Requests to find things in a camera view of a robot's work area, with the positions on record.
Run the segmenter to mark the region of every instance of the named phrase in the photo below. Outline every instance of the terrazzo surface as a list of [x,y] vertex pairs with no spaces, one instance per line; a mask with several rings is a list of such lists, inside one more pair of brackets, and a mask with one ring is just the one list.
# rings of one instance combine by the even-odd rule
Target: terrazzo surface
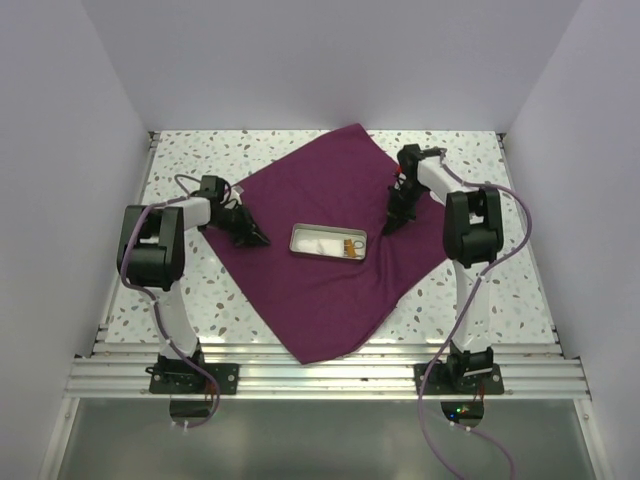
[[[324,133],[318,130],[164,131],[143,203],[182,194],[173,176],[215,174],[235,183]],[[370,131],[392,158],[405,144],[448,149],[447,162],[463,178],[509,185],[494,132]],[[522,238],[514,201],[503,194],[505,249]],[[186,232],[187,264],[182,290],[190,321],[203,341],[228,344],[279,343],[197,231]],[[494,343],[554,343],[550,316],[528,250],[505,262],[489,284]],[[409,291],[369,344],[442,342],[454,323],[455,277],[445,261]],[[149,305],[118,285],[106,342],[157,343]]]

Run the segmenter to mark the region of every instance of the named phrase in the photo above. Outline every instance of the metal tin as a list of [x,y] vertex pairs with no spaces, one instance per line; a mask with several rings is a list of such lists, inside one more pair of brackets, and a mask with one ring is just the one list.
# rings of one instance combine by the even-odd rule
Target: metal tin
[[367,232],[296,223],[289,250],[302,255],[362,261],[367,254]]

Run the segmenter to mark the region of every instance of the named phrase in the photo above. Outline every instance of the maroon fabric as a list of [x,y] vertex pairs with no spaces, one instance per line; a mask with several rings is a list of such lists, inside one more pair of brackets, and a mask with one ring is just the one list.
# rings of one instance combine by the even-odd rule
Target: maroon fabric
[[[300,363],[356,350],[400,297],[445,259],[444,208],[429,195],[418,203],[418,221],[381,235],[396,168],[360,125],[327,133],[240,182],[243,201],[271,246],[234,248],[226,233],[205,233]],[[295,223],[365,230],[367,257],[359,263],[292,254]]]

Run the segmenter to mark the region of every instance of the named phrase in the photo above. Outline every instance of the purple cable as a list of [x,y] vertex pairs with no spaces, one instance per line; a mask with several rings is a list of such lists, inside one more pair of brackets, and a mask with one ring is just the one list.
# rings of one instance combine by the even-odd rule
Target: purple cable
[[133,228],[133,232],[131,233],[131,237],[129,238],[127,248],[124,251],[124,256],[122,258],[122,266],[120,267],[120,279],[122,280],[122,284],[125,287],[130,288],[131,290],[137,290],[138,292],[147,295],[151,299],[151,301],[153,302],[153,313],[156,317],[156,324],[158,325],[158,330],[160,331],[160,334],[162,335],[164,340],[167,341],[171,349],[176,353],[176,355],[180,357],[180,359],[184,363],[189,365],[200,375],[204,376],[215,388],[215,399],[213,400],[213,406],[209,410],[209,414],[205,418],[203,418],[202,420],[198,420],[197,422],[189,423],[188,421],[185,421],[180,425],[181,427],[184,427],[184,428],[195,428],[207,423],[211,419],[211,417],[213,417],[213,415],[216,413],[216,410],[218,410],[218,406],[220,405],[220,385],[209,372],[201,368],[199,365],[196,365],[195,363],[193,363],[189,359],[189,357],[187,357],[178,347],[176,347],[173,344],[173,341],[169,338],[169,334],[167,333],[167,330],[165,329],[164,324],[162,323],[162,317],[160,315],[160,307],[158,306],[158,301],[157,301],[158,298],[154,295],[154,293],[145,287],[139,287],[137,285],[133,285],[127,279],[127,269],[129,268],[129,263],[131,262],[133,247],[136,244],[138,236],[140,235],[140,230],[142,229],[142,225],[144,224],[144,221],[146,220],[149,213],[151,213],[151,211],[156,208],[163,208],[168,205],[178,203],[183,200],[187,200],[188,198],[189,198],[188,196],[172,198],[171,200],[167,200],[166,202],[154,203],[144,208],[144,210],[140,214],[140,218],[138,218],[138,221],[136,222],[136,225]]
[[[451,464],[446,458],[444,458],[442,453],[440,453],[440,451],[436,448],[433,439],[431,438],[431,436],[429,435],[429,432],[427,431],[427,426],[425,424],[425,419],[424,419],[424,402],[423,402],[424,389],[427,386],[427,380],[429,378],[429,375],[431,374],[431,371],[433,370],[433,366],[436,364],[438,359],[442,356],[446,348],[451,343],[451,340],[453,339],[453,336],[455,335],[458,328],[460,328],[460,324],[462,323],[462,320],[466,315],[467,310],[469,310],[469,306],[471,305],[473,298],[476,296],[476,293],[478,292],[478,289],[480,288],[480,285],[482,284],[482,281],[484,280],[485,275],[489,273],[489,271],[493,270],[495,267],[500,265],[501,263],[506,262],[508,259],[516,255],[518,252],[520,252],[524,248],[524,246],[529,241],[529,238],[531,237],[532,219],[531,219],[531,212],[529,211],[529,208],[513,190],[507,187],[503,187],[502,185],[495,185],[493,183],[466,182],[460,176],[458,176],[453,170],[451,170],[451,168],[449,168],[447,164],[444,163],[444,157],[440,158],[440,164],[444,169],[444,171],[447,172],[447,174],[451,178],[453,178],[455,181],[460,183],[462,186],[467,185],[474,188],[492,187],[504,193],[508,193],[509,195],[511,195],[511,197],[513,197],[513,199],[516,202],[518,202],[518,204],[520,205],[520,207],[522,208],[525,214],[525,217],[527,218],[527,228],[525,230],[524,238],[522,239],[522,241],[511,252],[500,257],[495,262],[489,264],[484,270],[480,272],[480,274],[476,278],[476,281],[473,284],[471,292],[469,293],[469,297],[467,298],[467,301],[465,302],[465,304],[462,307],[462,310],[460,311],[460,315],[458,315],[458,318],[456,319],[456,322],[453,325],[453,328],[451,329],[451,332],[447,336],[446,340],[440,346],[440,349],[435,354],[431,362],[429,362],[429,365],[427,366],[427,371],[425,372],[424,378],[422,379],[422,383],[420,384],[420,392],[418,394],[418,417],[420,418],[420,428],[422,430],[422,435],[424,436],[424,439],[429,444],[429,448],[431,448],[431,451],[438,458],[440,463],[442,463],[447,468],[447,470],[453,473],[457,478],[464,479],[464,476],[462,475],[462,473],[460,473],[455,468],[455,466],[453,466],[453,464]],[[454,423],[454,426],[459,428],[460,430],[466,430],[466,427],[460,424]],[[507,457],[507,460],[509,462],[509,478],[511,480],[515,479],[516,478],[515,461],[513,460],[513,457],[511,456],[509,451],[506,449],[506,447],[487,433],[477,431],[475,429],[471,429],[471,433],[493,443],[504,454],[504,456]]]
[[187,187],[184,186],[184,184],[180,181],[181,178],[184,178],[185,180],[191,180],[193,182],[196,182],[198,185],[200,185],[200,180],[198,180],[196,177],[192,177],[191,175],[185,175],[184,173],[177,173],[173,176],[173,179],[175,180],[175,182],[178,184],[178,186],[180,187],[180,189],[186,193],[187,195],[190,195],[191,192],[189,191],[189,189]]

